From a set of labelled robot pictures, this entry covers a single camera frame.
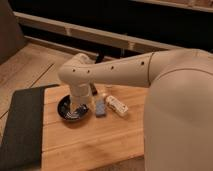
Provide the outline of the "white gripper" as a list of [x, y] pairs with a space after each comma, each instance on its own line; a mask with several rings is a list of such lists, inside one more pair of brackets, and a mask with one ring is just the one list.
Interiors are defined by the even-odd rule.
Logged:
[[71, 85], [70, 96], [71, 96], [70, 108], [72, 111], [77, 109], [81, 104], [86, 105], [90, 104], [91, 103], [90, 85], [89, 84]]

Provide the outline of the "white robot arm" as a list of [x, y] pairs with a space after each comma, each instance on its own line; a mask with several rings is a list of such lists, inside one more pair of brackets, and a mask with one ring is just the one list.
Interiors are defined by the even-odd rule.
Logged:
[[94, 64], [79, 53], [59, 70], [73, 101], [89, 101], [91, 83], [147, 87], [145, 171], [213, 171], [213, 54], [151, 52]]

